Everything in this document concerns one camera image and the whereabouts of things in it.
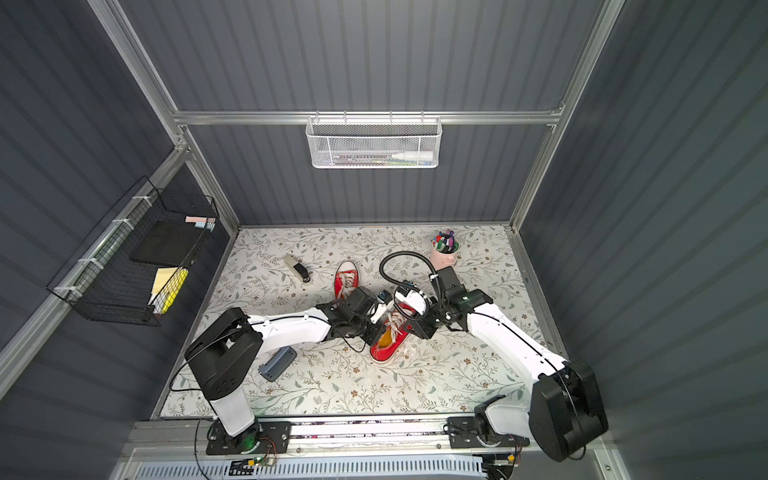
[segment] pen holder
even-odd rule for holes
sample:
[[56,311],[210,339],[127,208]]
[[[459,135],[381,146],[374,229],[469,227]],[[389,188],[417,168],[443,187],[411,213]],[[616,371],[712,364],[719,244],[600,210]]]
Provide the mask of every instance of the pen holder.
[[454,266],[456,265],[456,256],[458,255],[458,252],[461,251],[461,249],[462,246],[459,245],[456,247],[456,251],[454,253],[440,253],[435,249],[435,246],[432,245],[432,255],[429,257],[429,260],[432,262],[435,270],[440,270],[441,268],[446,268],[447,266]]

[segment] black mounting plate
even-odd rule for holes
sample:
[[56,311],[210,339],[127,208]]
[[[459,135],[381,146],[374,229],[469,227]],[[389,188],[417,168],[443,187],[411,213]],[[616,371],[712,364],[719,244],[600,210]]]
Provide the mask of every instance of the black mounting plate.
[[[257,422],[254,423],[245,432],[237,437],[230,437],[224,430],[224,425],[217,420],[211,427],[208,434],[208,446],[205,449],[206,455],[239,455],[240,449],[237,447],[240,443],[240,436],[247,435],[254,429],[261,428],[259,437],[267,437],[275,442],[276,453],[285,453],[288,451],[288,441],[290,440],[290,422]],[[256,446],[256,449],[248,455],[265,455],[269,451],[272,453],[272,444],[264,440]]]
[[498,445],[483,445],[478,439],[477,433],[475,433],[475,417],[472,415],[460,416],[460,417],[448,417],[446,430],[452,434],[449,436],[452,449],[483,449],[483,448],[515,448],[517,446],[527,447],[531,444],[531,440],[525,437],[518,437],[513,435],[514,440],[509,435],[504,435]]

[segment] white shoelace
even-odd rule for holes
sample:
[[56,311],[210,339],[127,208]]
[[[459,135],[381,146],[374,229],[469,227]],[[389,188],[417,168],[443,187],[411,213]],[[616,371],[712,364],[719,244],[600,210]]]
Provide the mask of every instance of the white shoelace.
[[355,274],[354,273],[339,273],[341,275],[342,286],[339,291],[339,296],[348,297],[350,293],[355,289]]
[[400,327],[406,322],[406,318],[397,310],[387,313],[387,326],[389,326],[389,334],[392,336],[392,341],[397,339],[400,334]]

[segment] black wire basket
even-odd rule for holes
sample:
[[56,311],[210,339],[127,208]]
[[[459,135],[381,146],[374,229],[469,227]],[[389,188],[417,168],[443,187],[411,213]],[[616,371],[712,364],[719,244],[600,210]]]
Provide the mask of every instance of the black wire basket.
[[[66,280],[60,271],[48,284],[86,319],[159,326],[219,218],[214,199],[205,195],[152,188],[137,198],[95,250],[76,260]],[[158,268],[175,269],[159,291]]]

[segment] corrugated wall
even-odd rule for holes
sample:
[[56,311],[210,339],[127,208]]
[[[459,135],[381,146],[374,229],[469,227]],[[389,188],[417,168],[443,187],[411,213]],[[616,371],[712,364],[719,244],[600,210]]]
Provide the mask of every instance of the corrugated wall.
[[[123,2],[181,110],[556,108],[600,0]],[[244,224],[509,220],[545,127],[446,127],[436,170],[324,171],[301,127],[191,127]]]
[[768,2],[629,2],[522,236],[633,478],[763,478]]
[[182,110],[555,108],[598,0],[123,2]]
[[0,348],[173,147],[95,22],[85,2],[0,2]]
[[[2,348],[172,145],[85,1],[0,2],[0,112]],[[169,188],[200,193],[185,167]],[[228,239],[214,231],[162,327],[63,320],[0,400],[0,478],[108,477],[151,414]]]
[[196,126],[244,224],[509,221],[544,125],[444,127],[433,169],[312,167],[304,127]]
[[[201,194],[186,167],[168,188]],[[0,478],[109,476],[134,422],[149,419],[228,241],[214,229],[159,327],[74,312],[61,322],[0,401]]]

